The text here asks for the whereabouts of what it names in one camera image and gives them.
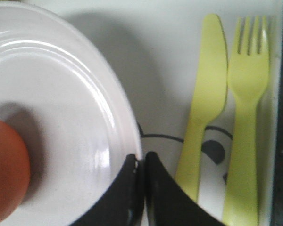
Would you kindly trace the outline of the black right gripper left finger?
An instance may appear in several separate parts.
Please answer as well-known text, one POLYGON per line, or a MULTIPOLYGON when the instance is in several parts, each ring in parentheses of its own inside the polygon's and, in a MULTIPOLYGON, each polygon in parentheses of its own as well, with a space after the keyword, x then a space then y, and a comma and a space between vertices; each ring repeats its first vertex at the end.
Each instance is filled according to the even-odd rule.
POLYGON ((108 190, 73 225, 140 226, 143 209, 143 165, 135 155, 129 154, 108 190))

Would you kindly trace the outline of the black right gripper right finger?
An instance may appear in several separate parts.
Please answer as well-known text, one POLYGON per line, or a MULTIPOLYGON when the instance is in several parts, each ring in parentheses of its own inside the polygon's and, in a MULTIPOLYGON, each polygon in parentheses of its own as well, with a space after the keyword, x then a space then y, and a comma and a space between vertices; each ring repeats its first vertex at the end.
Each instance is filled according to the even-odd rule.
POLYGON ((192 201, 167 172, 156 152, 144 162, 147 218, 150 226, 222 226, 192 201))

